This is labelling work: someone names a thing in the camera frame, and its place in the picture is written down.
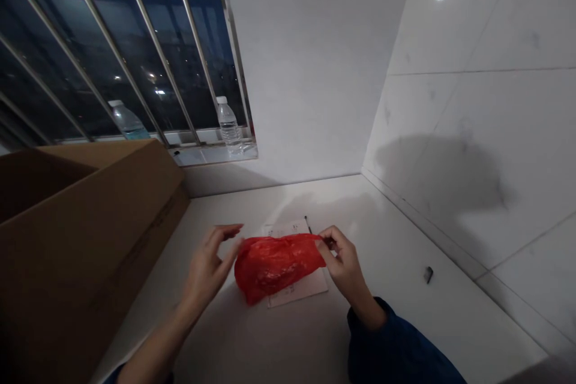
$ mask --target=window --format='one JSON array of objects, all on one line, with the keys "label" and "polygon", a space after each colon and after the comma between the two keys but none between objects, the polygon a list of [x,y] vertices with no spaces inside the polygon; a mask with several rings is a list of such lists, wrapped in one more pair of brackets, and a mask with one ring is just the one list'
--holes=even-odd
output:
[{"label": "window", "polygon": [[167,148],[221,143],[225,95],[250,105],[228,0],[0,0],[0,140],[123,139],[120,99]]}]

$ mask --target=window sill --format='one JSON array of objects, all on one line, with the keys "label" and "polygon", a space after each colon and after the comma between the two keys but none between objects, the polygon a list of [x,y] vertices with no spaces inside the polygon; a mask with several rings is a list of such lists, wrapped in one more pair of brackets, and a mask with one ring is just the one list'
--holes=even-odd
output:
[{"label": "window sill", "polygon": [[243,153],[238,155],[229,154],[225,146],[187,147],[177,151],[171,150],[170,154],[181,167],[258,159],[256,143],[244,143],[243,146]]}]

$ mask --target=water bottle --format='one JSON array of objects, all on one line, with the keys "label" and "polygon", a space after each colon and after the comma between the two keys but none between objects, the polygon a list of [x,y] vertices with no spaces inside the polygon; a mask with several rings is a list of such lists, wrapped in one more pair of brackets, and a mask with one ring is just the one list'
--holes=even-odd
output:
[{"label": "water bottle", "polygon": [[127,139],[148,139],[150,134],[140,119],[124,106],[121,100],[108,101],[112,107],[114,120]]},{"label": "water bottle", "polygon": [[226,96],[218,96],[216,102],[218,102],[218,123],[220,123],[222,139],[226,143],[228,153],[240,154],[242,153],[242,145],[240,143],[242,134],[238,128],[234,111],[228,105]]}]

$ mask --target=window bar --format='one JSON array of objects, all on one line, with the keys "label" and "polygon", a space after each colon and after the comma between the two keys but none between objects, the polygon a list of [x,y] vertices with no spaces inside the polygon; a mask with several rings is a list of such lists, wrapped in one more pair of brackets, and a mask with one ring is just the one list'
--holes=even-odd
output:
[{"label": "window bar", "polygon": [[22,133],[20,128],[12,126],[4,113],[0,112],[0,125],[8,130],[12,135],[14,135],[18,141],[24,144],[26,147],[34,148],[37,144],[32,141],[25,133]]},{"label": "window bar", "polygon": [[122,68],[124,74],[128,78],[128,81],[130,81],[130,84],[132,85],[134,92],[138,96],[140,103],[144,107],[144,110],[146,111],[148,118],[150,119],[150,121],[154,125],[154,128],[156,129],[156,132],[158,133],[158,136],[160,137],[160,140],[162,141],[162,143],[164,144],[164,146],[166,148],[170,148],[170,145],[168,144],[168,140],[166,139],[166,136],[164,135],[164,133],[162,132],[162,129],[158,125],[158,122],[154,118],[154,114],[152,114],[152,111],[150,110],[148,103],[146,102],[146,100],[144,99],[144,96],[140,92],[140,89],[138,88],[138,85],[136,84],[134,77],[130,73],[128,66],[126,66],[126,63],[125,63],[122,55],[120,54],[120,51],[118,50],[118,47],[116,46],[116,43],[114,42],[114,39],[112,38],[110,31],[108,30],[108,27],[104,23],[104,20],[102,19],[101,15],[100,15],[100,12],[98,12],[98,9],[96,8],[96,6],[92,0],[84,0],[84,1],[86,2],[88,9],[90,9],[92,16],[96,20],[98,27],[100,27],[100,31],[102,32],[102,34],[106,38],[106,41],[108,42],[108,45],[110,46],[110,49],[114,53],[114,57],[116,57],[116,60],[118,60],[118,63],[120,64],[120,67]]},{"label": "window bar", "polygon": [[188,16],[190,27],[192,27],[192,34],[194,35],[194,42],[196,43],[198,56],[200,57],[200,62],[202,63],[202,69],[204,70],[208,88],[210,89],[210,95],[212,96],[212,102],[214,103],[214,108],[216,109],[216,115],[218,115],[218,102],[216,102],[216,93],[214,91],[214,86],[212,85],[212,79],[210,78],[210,72],[208,71],[208,63],[206,63],[206,58],[204,57],[204,50],[202,49],[202,44],[200,43],[200,35],[198,34],[198,29],[196,28],[194,16],[192,15],[192,9],[190,8],[190,3],[188,0],[182,0],[182,2],[184,3],[184,9],[186,10],[186,15]]},{"label": "window bar", "polygon": [[234,66],[236,67],[236,76],[238,77],[238,86],[240,87],[240,97],[242,98],[242,108],[244,108],[244,117],[246,118],[246,126],[248,136],[252,138],[252,128],[250,125],[250,117],[248,116],[248,107],[246,104],[246,82],[244,80],[244,69],[240,60],[240,48],[238,46],[238,37],[236,34],[236,26],[234,25],[234,15],[230,8],[230,0],[222,0],[222,9],[224,10],[224,18],[226,19],[226,28],[228,29],[228,38],[232,48],[232,58],[234,59]]},{"label": "window bar", "polygon": [[58,96],[56,96],[52,92],[52,90],[50,90],[50,88],[46,85],[46,83],[40,77],[40,75],[38,75],[36,73],[36,71],[34,69],[32,69],[32,67],[28,64],[28,62],[26,61],[24,56],[22,54],[20,54],[10,44],[10,42],[8,42],[8,40],[1,33],[0,33],[0,42],[2,42],[2,44],[4,44],[4,46],[6,47],[6,49],[8,51],[10,51],[10,53],[14,56],[14,58],[16,58],[16,60],[18,60],[18,63],[20,63],[20,65],[26,70],[26,72],[28,72],[28,74],[32,77],[32,79],[34,79],[34,81],[36,81],[36,84],[38,84],[40,86],[40,88],[44,91],[44,93],[46,93],[46,95],[50,98],[50,100],[52,100],[54,105],[56,105],[58,107],[58,109],[62,112],[62,114],[64,114],[66,116],[66,118],[74,125],[76,130],[87,140],[94,141],[94,138],[92,138],[88,134],[88,132],[86,132],[84,130],[84,128],[76,121],[74,116],[70,113],[70,111],[68,111],[68,109],[62,104],[62,102],[60,102],[60,99],[58,98]]},{"label": "window bar", "polygon": [[136,0],[136,3],[138,3],[138,8],[140,9],[140,13],[142,13],[142,17],[144,18],[144,22],[146,23],[146,27],[148,28],[148,32],[150,33],[150,37],[152,38],[152,42],[154,42],[154,46],[156,47],[156,51],[158,52],[158,56],[160,57],[160,60],[162,61],[162,64],[164,65],[166,75],[167,75],[168,79],[170,80],[170,84],[172,85],[172,88],[174,89],[174,93],[176,94],[176,98],[178,99],[178,103],[180,104],[180,108],[182,109],[182,113],[184,114],[184,118],[186,119],[186,123],[188,124],[188,127],[189,127],[190,131],[192,132],[196,143],[198,145],[200,145],[201,144],[200,139],[198,138],[198,134],[196,133],[196,129],[194,128],[194,125],[192,124],[192,120],[190,119],[190,116],[188,115],[188,111],[186,110],[186,105],[184,105],[184,100],[182,99],[182,95],[180,94],[180,90],[178,89],[178,86],[176,85],[176,80],[174,79],[174,75],[172,74],[172,70],[170,69],[170,64],[168,63],[168,60],[166,59],[166,56],[164,55],[164,52],[162,51],[162,47],[160,46],[160,42],[158,41],[158,37],[156,36],[156,32],[154,31],[154,26],[152,25],[152,21],[150,21],[150,17],[148,16],[148,12],[146,12],[146,7],[144,6],[144,3],[142,2],[142,0]]},{"label": "window bar", "polygon": [[14,115],[16,115],[26,126],[28,126],[36,135],[40,137],[44,144],[46,145],[54,145],[54,142],[48,138],[44,133],[36,127],[34,123],[30,121],[30,119],[16,106],[12,103],[10,99],[6,97],[4,93],[0,91],[0,101],[4,103],[10,109]]},{"label": "window bar", "polygon": [[42,22],[46,25],[46,27],[48,27],[48,30],[50,31],[50,33],[52,34],[52,36],[54,37],[56,42],[58,42],[58,45],[60,45],[60,48],[62,48],[64,53],[68,56],[68,59],[74,65],[74,68],[78,71],[78,73],[80,74],[80,76],[82,77],[82,79],[84,80],[86,85],[88,86],[88,88],[92,91],[92,93],[94,94],[94,96],[98,100],[98,102],[100,102],[100,105],[102,105],[102,108],[108,114],[108,116],[112,120],[112,123],[114,124],[114,126],[126,138],[126,135],[124,135],[124,132],[122,132],[122,130],[118,127],[118,125],[116,125],[116,122],[114,121],[114,114],[112,113],[112,110],[108,106],[108,103],[102,97],[102,95],[100,94],[100,92],[98,91],[98,89],[96,88],[96,86],[94,85],[94,83],[92,82],[92,80],[90,79],[88,74],[86,73],[86,71],[82,68],[82,66],[80,65],[80,63],[76,59],[76,57],[74,57],[74,54],[72,53],[72,51],[70,51],[70,48],[68,48],[68,45],[66,45],[66,42],[62,39],[62,37],[60,36],[60,33],[58,33],[58,30],[56,30],[56,28],[54,27],[52,22],[48,19],[48,17],[46,16],[44,11],[40,7],[40,5],[38,5],[36,0],[28,0],[28,3],[30,3],[30,6],[32,6],[32,8],[36,12],[36,14],[40,17]]}]

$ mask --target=white wall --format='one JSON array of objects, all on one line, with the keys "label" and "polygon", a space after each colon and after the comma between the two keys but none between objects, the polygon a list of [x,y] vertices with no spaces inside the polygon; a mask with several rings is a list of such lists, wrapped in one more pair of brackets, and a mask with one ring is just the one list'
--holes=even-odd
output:
[{"label": "white wall", "polygon": [[576,2],[407,0],[362,172],[545,350],[576,347]]},{"label": "white wall", "polygon": [[186,169],[193,196],[359,173],[406,0],[230,0],[259,159]]}]

